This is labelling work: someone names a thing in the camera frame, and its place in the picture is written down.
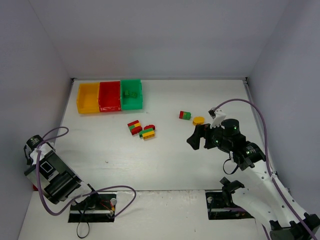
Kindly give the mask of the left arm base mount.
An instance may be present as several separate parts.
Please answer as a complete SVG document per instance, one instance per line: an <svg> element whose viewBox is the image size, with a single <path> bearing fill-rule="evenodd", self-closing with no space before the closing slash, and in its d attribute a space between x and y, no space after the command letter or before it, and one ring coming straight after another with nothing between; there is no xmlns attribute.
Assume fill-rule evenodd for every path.
<svg viewBox="0 0 320 240"><path fill-rule="evenodd" d="M115 193L95 193L70 206L68 223L113 223L115 221Z"/></svg>

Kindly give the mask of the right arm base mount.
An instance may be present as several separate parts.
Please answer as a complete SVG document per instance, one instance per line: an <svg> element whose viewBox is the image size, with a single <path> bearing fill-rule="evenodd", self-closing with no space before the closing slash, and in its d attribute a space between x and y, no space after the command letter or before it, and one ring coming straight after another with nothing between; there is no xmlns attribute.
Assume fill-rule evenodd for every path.
<svg viewBox="0 0 320 240"><path fill-rule="evenodd" d="M242 220L253 219L248 212L233 203L228 206L222 191L205 191L207 216L209 220Z"/></svg>

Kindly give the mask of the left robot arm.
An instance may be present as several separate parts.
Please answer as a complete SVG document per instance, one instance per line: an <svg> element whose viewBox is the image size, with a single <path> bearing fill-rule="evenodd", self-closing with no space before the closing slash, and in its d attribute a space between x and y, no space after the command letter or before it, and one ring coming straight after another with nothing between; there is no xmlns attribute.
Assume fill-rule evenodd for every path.
<svg viewBox="0 0 320 240"><path fill-rule="evenodd" d="M36 160L38 157L37 146L43 141L40 135L31 137L24 146L24 153L29 168L24 175L38 186L36 175ZM100 196L95 193L90 196L84 194L93 192L94 189L81 178L56 154L54 146L46 142L39 147L41 153L39 158L39 181L44 197L52 204L58 204L76 196L77 203L80 203L90 210L94 209Z"/></svg>

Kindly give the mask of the yellow round lego brick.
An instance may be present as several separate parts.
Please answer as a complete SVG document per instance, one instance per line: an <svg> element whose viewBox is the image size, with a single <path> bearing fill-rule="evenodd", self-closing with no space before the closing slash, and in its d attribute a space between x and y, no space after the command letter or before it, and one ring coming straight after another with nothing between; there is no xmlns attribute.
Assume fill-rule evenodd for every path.
<svg viewBox="0 0 320 240"><path fill-rule="evenodd" d="M196 116L193 118L192 120L192 124L194 126L197 126L197 125L203 125L205 123L205 118L202 117L202 116Z"/></svg>

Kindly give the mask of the red green lego block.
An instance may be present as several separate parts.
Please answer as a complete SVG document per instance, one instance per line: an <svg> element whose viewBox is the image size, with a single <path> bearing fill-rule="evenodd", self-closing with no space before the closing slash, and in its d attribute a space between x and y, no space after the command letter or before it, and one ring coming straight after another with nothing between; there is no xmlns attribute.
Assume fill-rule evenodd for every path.
<svg viewBox="0 0 320 240"><path fill-rule="evenodd" d="M179 112L179 119L190 120L191 119L191 113L188 112L188 111L180 111Z"/></svg>

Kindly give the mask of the small green lego brick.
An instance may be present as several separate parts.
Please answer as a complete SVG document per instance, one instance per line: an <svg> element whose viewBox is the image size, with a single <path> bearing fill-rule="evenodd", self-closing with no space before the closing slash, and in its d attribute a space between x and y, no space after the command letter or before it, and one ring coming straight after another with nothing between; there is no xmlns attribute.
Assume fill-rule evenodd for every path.
<svg viewBox="0 0 320 240"><path fill-rule="evenodd" d="M138 94L137 94L136 92L132 92L132 93L130 94L130 96L131 96L132 98L137 98Z"/></svg>

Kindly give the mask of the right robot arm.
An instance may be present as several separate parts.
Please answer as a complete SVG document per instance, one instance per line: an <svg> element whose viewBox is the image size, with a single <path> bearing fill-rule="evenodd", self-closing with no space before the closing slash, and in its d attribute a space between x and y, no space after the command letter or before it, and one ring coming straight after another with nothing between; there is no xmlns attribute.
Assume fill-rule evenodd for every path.
<svg viewBox="0 0 320 240"><path fill-rule="evenodd" d="M229 181L224 177L220 183L223 185L222 196L228 207L236 205L248 212L261 223L269 240L316 239L320 218L315 213L307 213L294 200L271 170L260 147L241 134L238 120L223 120L219 127L197 125L186 141L194 150L198 150L201 138L205 139L205 149L218 148L227 153L229 160L236 164L260 192L257 197L250 192L249 184L239 180Z"/></svg>

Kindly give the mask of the green curved lego brick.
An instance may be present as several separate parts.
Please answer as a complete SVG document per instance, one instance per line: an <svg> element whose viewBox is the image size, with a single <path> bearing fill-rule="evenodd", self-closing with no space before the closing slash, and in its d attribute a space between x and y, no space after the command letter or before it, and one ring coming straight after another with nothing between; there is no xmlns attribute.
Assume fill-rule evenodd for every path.
<svg viewBox="0 0 320 240"><path fill-rule="evenodd" d="M129 90L125 90L123 93L125 98L129 98L131 96L131 93Z"/></svg>

